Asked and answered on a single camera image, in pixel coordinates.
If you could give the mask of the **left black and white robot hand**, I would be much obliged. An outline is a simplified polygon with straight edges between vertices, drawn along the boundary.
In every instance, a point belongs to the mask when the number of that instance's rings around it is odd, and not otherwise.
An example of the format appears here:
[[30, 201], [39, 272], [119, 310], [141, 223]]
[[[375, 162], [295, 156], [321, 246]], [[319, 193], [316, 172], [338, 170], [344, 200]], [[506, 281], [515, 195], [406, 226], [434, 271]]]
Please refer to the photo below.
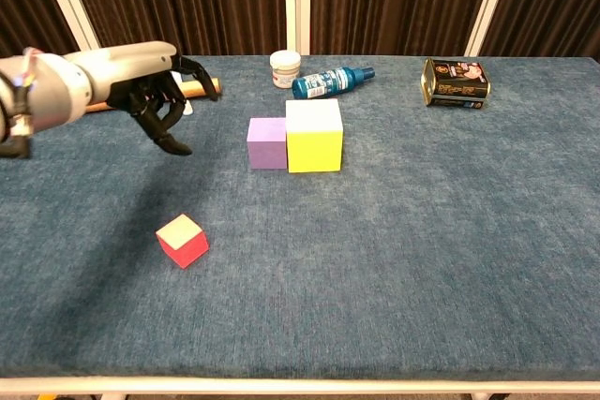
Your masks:
[[92, 102], [128, 113], [164, 152], [189, 156], [191, 149], [170, 133], [182, 117], [186, 97], [172, 73], [190, 75], [208, 97], [218, 92], [205, 68], [171, 43], [148, 41], [69, 53], [65, 59], [82, 69], [92, 88]]

